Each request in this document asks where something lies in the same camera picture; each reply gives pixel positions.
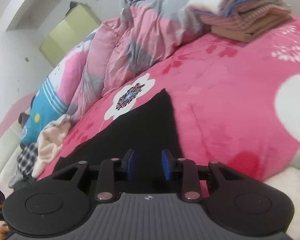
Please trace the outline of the blue pink striped pillow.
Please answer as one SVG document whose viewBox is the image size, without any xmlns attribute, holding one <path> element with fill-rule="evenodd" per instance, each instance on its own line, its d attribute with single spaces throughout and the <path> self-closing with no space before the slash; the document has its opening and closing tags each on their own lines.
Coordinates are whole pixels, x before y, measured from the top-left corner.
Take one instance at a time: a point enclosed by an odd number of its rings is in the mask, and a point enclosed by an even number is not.
<svg viewBox="0 0 300 240">
<path fill-rule="evenodd" d="M 91 43 L 97 30 L 73 47 L 58 63 L 38 90 L 30 116 L 21 132 L 21 143 L 36 142 L 40 132 L 51 121 L 65 114 L 81 81 Z"/>
</svg>

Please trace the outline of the black white plaid garment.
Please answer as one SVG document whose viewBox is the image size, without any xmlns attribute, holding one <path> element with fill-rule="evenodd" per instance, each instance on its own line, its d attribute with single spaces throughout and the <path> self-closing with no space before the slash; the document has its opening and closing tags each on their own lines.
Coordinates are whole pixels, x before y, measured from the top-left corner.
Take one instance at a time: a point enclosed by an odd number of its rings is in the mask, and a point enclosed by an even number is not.
<svg viewBox="0 0 300 240">
<path fill-rule="evenodd" d="M 24 147 L 17 157 L 17 170 L 23 178 L 30 178 L 34 170 L 35 162 L 38 158 L 38 147 L 35 142 Z"/>
</svg>

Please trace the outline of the folded pink checked garment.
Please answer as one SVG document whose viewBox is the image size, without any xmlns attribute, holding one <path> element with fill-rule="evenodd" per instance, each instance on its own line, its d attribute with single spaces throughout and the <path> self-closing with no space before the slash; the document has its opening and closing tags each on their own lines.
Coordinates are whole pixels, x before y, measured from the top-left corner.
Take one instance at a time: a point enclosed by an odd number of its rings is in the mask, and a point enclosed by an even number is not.
<svg viewBox="0 0 300 240">
<path fill-rule="evenodd" d="M 262 0 L 239 6 L 230 17 L 201 16 L 200 19 L 211 27 L 214 25 L 230 30 L 246 30 L 266 15 L 291 15 L 291 11 L 291 7 L 282 0 Z"/>
</svg>

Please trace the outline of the yellow green cabinet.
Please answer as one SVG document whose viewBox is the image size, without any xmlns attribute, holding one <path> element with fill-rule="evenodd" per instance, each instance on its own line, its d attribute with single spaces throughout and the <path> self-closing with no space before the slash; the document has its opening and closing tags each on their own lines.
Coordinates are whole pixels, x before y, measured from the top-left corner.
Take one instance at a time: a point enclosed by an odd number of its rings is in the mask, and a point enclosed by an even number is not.
<svg viewBox="0 0 300 240">
<path fill-rule="evenodd" d="M 53 66 L 56 66 L 74 46 L 82 42 L 100 24 L 101 20 L 87 4 L 78 3 L 47 35 L 39 50 Z"/>
</svg>

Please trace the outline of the pink grey floral duvet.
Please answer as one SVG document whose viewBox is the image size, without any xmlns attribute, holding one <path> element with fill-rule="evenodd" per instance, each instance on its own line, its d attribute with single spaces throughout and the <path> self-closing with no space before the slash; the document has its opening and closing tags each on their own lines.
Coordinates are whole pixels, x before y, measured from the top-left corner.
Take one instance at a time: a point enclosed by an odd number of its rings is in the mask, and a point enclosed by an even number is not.
<svg viewBox="0 0 300 240">
<path fill-rule="evenodd" d="M 67 113 L 78 122 L 102 97 L 208 32 L 190 0 L 122 0 L 121 13 L 96 29 Z"/>
</svg>

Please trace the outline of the pink floral bed blanket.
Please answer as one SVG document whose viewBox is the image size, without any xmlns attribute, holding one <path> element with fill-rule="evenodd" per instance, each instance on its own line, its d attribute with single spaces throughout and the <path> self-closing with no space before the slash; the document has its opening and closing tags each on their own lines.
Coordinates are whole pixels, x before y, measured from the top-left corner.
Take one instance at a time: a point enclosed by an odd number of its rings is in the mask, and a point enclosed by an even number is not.
<svg viewBox="0 0 300 240">
<path fill-rule="evenodd" d="M 244 44 L 207 34 L 96 102 L 59 153 L 165 89 L 181 149 L 200 165 L 218 160 L 266 179 L 300 168 L 300 18 Z"/>
</svg>

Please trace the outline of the folded blue garment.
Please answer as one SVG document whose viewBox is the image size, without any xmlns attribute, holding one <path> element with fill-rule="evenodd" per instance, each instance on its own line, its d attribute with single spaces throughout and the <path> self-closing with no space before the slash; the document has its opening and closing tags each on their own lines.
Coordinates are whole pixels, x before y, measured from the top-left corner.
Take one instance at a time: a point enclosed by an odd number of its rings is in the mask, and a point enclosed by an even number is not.
<svg viewBox="0 0 300 240">
<path fill-rule="evenodd" d="M 226 16 L 230 17 L 234 15 L 235 9 L 237 9 L 241 5 L 246 5 L 250 2 L 256 2 L 256 1 L 262 1 L 262 0 L 234 0 L 230 3 L 230 5 L 227 5 L 225 9 L 221 11 L 221 14 L 219 16 Z"/>
</svg>

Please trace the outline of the folded beige garment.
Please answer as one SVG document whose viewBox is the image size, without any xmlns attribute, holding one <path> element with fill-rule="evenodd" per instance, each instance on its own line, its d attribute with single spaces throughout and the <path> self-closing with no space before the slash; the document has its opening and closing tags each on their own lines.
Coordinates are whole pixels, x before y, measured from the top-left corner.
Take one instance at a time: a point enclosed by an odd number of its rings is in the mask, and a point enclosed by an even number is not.
<svg viewBox="0 0 300 240">
<path fill-rule="evenodd" d="M 258 38 L 260 35 L 291 19 L 292 16 L 290 14 L 266 15 L 265 17 L 255 21 L 246 30 L 230 30 L 213 25 L 211 27 L 211 32 L 220 37 L 225 37 L 239 42 L 249 43 Z"/>
</svg>

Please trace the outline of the cream white fleece garment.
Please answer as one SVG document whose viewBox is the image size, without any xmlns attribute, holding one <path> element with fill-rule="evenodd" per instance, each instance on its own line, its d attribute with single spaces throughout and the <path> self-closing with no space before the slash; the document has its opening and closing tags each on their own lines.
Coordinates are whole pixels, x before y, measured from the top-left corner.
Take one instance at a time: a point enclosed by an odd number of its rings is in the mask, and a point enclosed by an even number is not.
<svg viewBox="0 0 300 240">
<path fill-rule="evenodd" d="M 63 114 L 57 120 L 48 123 L 40 132 L 37 140 L 38 157 L 32 170 L 32 177 L 39 178 L 47 166 L 57 157 L 62 142 L 67 136 L 70 128 L 71 117 Z"/>
</svg>

